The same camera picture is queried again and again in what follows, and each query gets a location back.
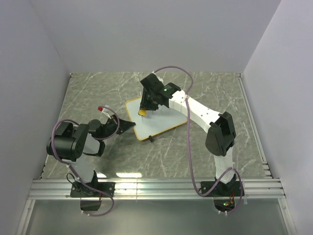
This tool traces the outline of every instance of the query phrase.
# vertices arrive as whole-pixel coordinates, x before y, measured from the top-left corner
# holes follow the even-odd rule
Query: cable
[[[192,77],[192,75],[187,72],[186,70],[184,70],[183,68],[181,67],[178,67],[178,66],[164,66],[162,68],[159,68],[157,70],[155,70],[154,72],[158,72],[160,70],[163,70],[163,69],[167,69],[167,68],[175,68],[175,69],[179,69],[183,72],[185,72],[191,79],[191,85],[189,86],[189,88],[187,89],[187,91],[185,92],[186,94],[189,93],[190,89],[192,88],[193,84],[194,84],[194,79]],[[210,188],[210,190],[204,194],[200,193],[200,190],[197,189],[197,185],[196,185],[196,181],[195,181],[195,176],[194,176],[194,171],[193,171],[193,167],[192,167],[192,156],[191,156],[191,147],[190,147],[190,122],[191,122],[191,118],[190,118],[190,107],[189,107],[189,103],[188,103],[188,96],[186,97],[185,99],[185,102],[186,102],[186,107],[187,107],[187,148],[188,148],[188,161],[189,161],[189,169],[190,169],[190,175],[191,175],[191,181],[192,181],[192,184],[193,184],[193,187],[194,187],[194,190],[196,191],[196,193],[201,196],[201,197],[206,197],[207,195],[209,195],[213,190],[214,188],[216,187],[216,185],[221,181],[221,179],[223,178],[223,176],[229,172],[230,170],[234,170],[236,172],[236,174],[238,175],[238,178],[239,178],[239,182],[240,182],[240,198],[239,198],[239,202],[238,204],[235,206],[234,209],[232,209],[231,211],[227,212],[227,214],[230,214],[230,213],[233,213],[236,211],[236,209],[238,208],[238,206],[241,204],[241,200],[242,200],[242,197],[243,197],[243,183],[242,183],[242,180],[241,180],[241,177],[240,177],[240,174],[239,172],[230,167],[228,168],[218,179],[217,181],[214,183],[214,185]]]
[[[175,66],[175,65],[169,65],[169,66],[164,66],[164,67],[161,67],[153,72],[158,72],[160,70],[163,70],[163,69],[167,69],[167,68],[174,68],[174,69],[178,69],[178,70],[181,70],[183,72],[185,72],[189,77],[190,77],[190,80],[191,80],[191,84],[190,86],[188,87],[188,89],[186,90],[186,94],[189,93],[190,89],[192,88],[192,86],[194,85],[194,78],[192,77],[192,75],[187,71],[187,70],[184,70],[183,68],[181,67],[178,67],[178,66]]]
[[[67,174],[67,181],[69,181],[70,184],[71,184],[72,186],[74,186],[74,185],[73,185],[73,182],[68,179],[68,175],[71,175],[71,176],[73,177],[73,180],[74,180],[74,181],[75,181],[75,177],[74,177],[73,174],[71,174],[71,173],[68,173],[68,174]]]
[[[116,128],[116,131],[115,131],[112,135],[110,135],[109,137],[100,139],[100,140],[106,140],[106,139],[112,137],[112,136],[118,131],[120,121],[119,121],[118,115],[117,115],[116,112],[114,112],[112,109],[110,109],[110,108],[108,108],[108,107],[105,107],[105,106],[99,106],[99,107],[110,110],[111,112],[113,112],[113,113],[115,114],[115,116],[116,116],[116,118],[117,118],[117,128]],[[63,119],[63,120],[60,120],[60,121],[58,121],[58,122],[54,125],[54,127],[53,127],[53,129],[52,129],[52,134],[51,134],[51,148],[52,148],[53,155],[54,155],[54,157],[55,157],[56,160],[58,160],[59,162],[61,162],[61,163],[63,163],[63,164],[66,164],[66,165],[69,166],[69,169],[73,172],[73,174],[76,176],[76,178],[79,179],[80,183],[82,183],[83,186],[85,186],[86,188],[89,188],[90,190],[92,190],[92,191],[94,191],[94,192],[98,192],[98,193],[100,193],[100,194],[102,194],[102,195],[105,195],[105,196],[107,196],[107,197],[109,197],[109,198],[111,199],[112,205],[111,205],[111,207],[110,207],[106,212],[101,213],[101,214],[90,214],[90,213],[87,213],[87,212],[84,211],[84,214],[87,214],[88,216],[93,216],[93,217],[98,217],[98,216],[106,215],[106,214],[108,214],[108,213],[113,209],[113,207],[114,207],[114,199],[113,199],[113,197],[112,197],[110,194],[106,193],[106,192],[103,192],[103,191],[101,191],[101,190],[98,190],[98,189],[96,189],[96,188],[93,188],[93,187],[90,187],[89,185],[87,185],[87,184],[79,177],[78,173],[77,173],[76,170],[70,165],[70,163],[61,160],[61,158],[59,157],[59,155],[58,155],[58,153],[57,153],[57,151],[56,151],[55,139],[54,139],[54,137],[55,137],[55,132],[56,132],[57,128],[59,127],[59,125],[60,125],[62,122],[64,122],[64,121],[69,121],[69,122],[72,122],[72,123],[74,123],[74,124],[76,124],[76,125],[79,125],[77,122],[75,122],[75,121],[73,121],[73,120],[71,120],[71,119]]]

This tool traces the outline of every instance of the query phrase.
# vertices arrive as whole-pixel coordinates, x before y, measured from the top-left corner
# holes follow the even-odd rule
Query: glass panel
[[[27,234],[287,234],[277,199],[251,199],[228,216],[213,208],[212,200],[129,200],[117,201],[108,215],[88,217],[80,214],[78,201],[36,201]]]

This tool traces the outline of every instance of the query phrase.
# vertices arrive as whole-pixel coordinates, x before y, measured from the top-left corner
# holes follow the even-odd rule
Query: white wall
[[[267,160],[301,235],[313,233],[313,1],[282,0],[244,71]]]
[[[0,234],[15,234],[68,83],[26,0],[0,1]]]
[[[30,2],[74,72],[242,72],[280,0]]]

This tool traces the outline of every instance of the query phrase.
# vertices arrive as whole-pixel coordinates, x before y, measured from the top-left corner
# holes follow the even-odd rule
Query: gray marble surface
[[[189,78],[181,72],[158,72],[164,83],[173,82],[187,89]],[[117,114],[129,120],[125,109],[127,100],[142,93],[140,80],[147,72],[74,73],[64,99],[60,119],[70,118],[79,123],[91,119],[106,122],[106,116],[97,110],[108,104]],[[241,92],[234,73],[195,72],[190,96],[205,106],[233,115],[237,137],[233,151],[236,168],[243,177],[264,177],[261,157]],[[190,141],[196,177],[214,177],[213,155],[205,148],[206,133],[191,123]],[[154,137],[154,142],[138,141],[133,129],[107,140],[102,157],[89,157],[88,162],[97,173],[117,177],[119,173],[143,178],[190,177],[186,124]],[[43,178],[65,178],[68,169],[49,156]]]

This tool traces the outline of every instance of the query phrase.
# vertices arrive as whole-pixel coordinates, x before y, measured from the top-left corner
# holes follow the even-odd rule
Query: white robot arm
[[[144,116],[145,110],[156,110],[158,105],[165,105],[187,116],[185,99],[188,99],[190,119],[207,133],[205,146],[214,155],[216,179],[228,168],[233,167],[232,147],[236,132],[229,113],[221,114],[205,107],[173,83],[164,86],[162,79],[154,73],[149,74],[140,82],[144,90],[139,114]],[[234,178],[234,175],[234,170],[230,170],[222,177],[221,182],[227,184]]]

